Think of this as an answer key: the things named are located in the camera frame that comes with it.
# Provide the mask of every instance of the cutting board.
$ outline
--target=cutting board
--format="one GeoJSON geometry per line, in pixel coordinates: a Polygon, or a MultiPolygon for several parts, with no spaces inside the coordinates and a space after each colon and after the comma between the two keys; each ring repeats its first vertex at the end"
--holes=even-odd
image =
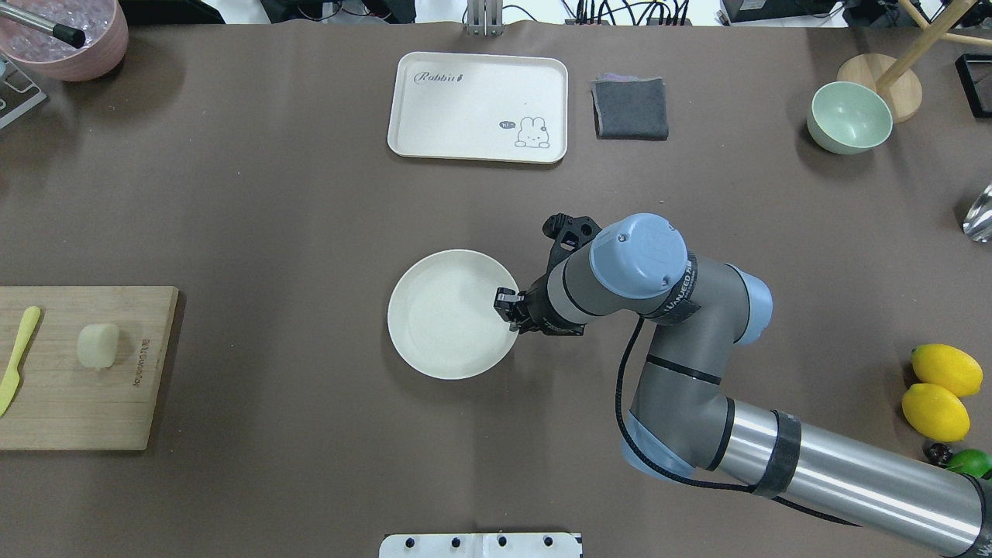
{"type": "Polygon", "coordinates": [[[21,387],[0,416],[0,450],[144,450],[178,294],[176,287],[0,287],[3,368],[24,310],[42,308],[21,387]],[[88,324],[120,328],[111,367],[79,363],[76,340],[88,324]]]}

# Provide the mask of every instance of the rabbit cartoon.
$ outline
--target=rabbit cartoon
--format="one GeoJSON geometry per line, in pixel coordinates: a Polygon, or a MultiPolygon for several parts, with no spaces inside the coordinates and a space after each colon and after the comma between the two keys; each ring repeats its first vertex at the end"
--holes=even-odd
{"type": "Polygon", "coordinates": [[[517,134],[517,142],[514,145],[517,147],[548,148],[551,146],[548,138],[548,127],[545,125],[545,119],[527,116],[520,121],[520,132],[517,134]]]}

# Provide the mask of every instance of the green lime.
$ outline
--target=green lime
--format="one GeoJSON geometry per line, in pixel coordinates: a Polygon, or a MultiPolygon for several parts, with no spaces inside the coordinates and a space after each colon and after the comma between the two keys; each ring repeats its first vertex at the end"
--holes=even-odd
{"type": "Polygon", "coordinates": [[[992,458],[985,452],[978,450],[964,450],[954,455],[947,462],[947,470],[955,473],[964,473],[973,477],[981,478],[992,471],[992,458]]]}

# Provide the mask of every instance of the black tape band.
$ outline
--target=black tape band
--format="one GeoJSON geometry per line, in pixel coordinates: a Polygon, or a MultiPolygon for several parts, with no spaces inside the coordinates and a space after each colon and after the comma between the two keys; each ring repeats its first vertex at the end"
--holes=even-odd
{"type": "Polygon", "coordinates": [[[773,498],[789,487],[796,474],[796,465],[800,461],[800,444],[803,442],[803,424],[798,418],[789,413],[772,412],[779,424],[779,432],[775,437],[765,474],[751,490],[752,494],[765,498],[773,498]]]}
{"type": "Polygon", "coordinates": [[[988,503],[992,501],[992,484],[985,483],[971,475],[961,475],[975,486],[978,491],[978,499],[982,502],[982,526],[978,529],[978,536],[971,546],[954,556],[954,558],[978,558],[992,556],[992,517],[989,516],[988,503]]]}
{"type": "Polygon", "coordinates": [[[706,467],[707,471],[716,471],[723,461],[723,456],[727,453],[727,445],[730,444],[730,432],[734,429],[734,400],[727,397],[727,418],[723,421],[723,436],[720,437],[720,445],[716,448],[716,455],[713,461],[706,467]]]}
{"type": "Polygon", "coordinates": [[[568,297],[568,301],[571,302],[571,304],[576,309],[578,309],[579,312],[582,312],[583,314],[586,314],[588,316],[596,316],[596,317],[599,317],[599,318],[605,316],[604,314],[593,314],[593,313],[589,312],[588,310],[582,308],[581,306],[578,305],[577,302],[575,302],[575,299],[572,298],[571,293],[568,292],[568,279],[566,278],[566,275],[568,274],[568,262],[569,261],[571,261],[570,258],[565,261],[564,267],[561,269],[561,287],[564,290],[564,295],[568,297]]]}
{"type": "Polygon", "coordinates": [[[690,300],[692,290],[695,289],[695,278],[698,275],[699,264],[695,259],[695,254],[688,253],[688,262],[685,263],[685,273],[682,279],[676,283],[669,296],[655,311],[649,314],[642,314],[645,320],[651,320],[662,326],[673,326],[684,322],[689,316],[699,310],[699,305],[690,300]]]}

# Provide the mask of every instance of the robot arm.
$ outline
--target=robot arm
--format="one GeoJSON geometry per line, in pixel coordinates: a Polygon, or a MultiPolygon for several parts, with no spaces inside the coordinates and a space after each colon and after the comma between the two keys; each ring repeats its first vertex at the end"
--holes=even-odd
{"type": "MultiPolygon", "coordinates": [[[[580,336],[619,310],[655,322],[628,425],[674,477],[722,471],[756,495],[787,495],[944,556],[992,555],[989,483],[720,393],[730,349],[757,340],[771,320],[760,279],[695,256],[650,213],[602,230],[560,213],[544,232],[555,240],[548,272],[525,292],[499,289],[497,312],[521,334],[580,336]]],[[[625,457],[640,465],[633,453],[625,457]]]]}

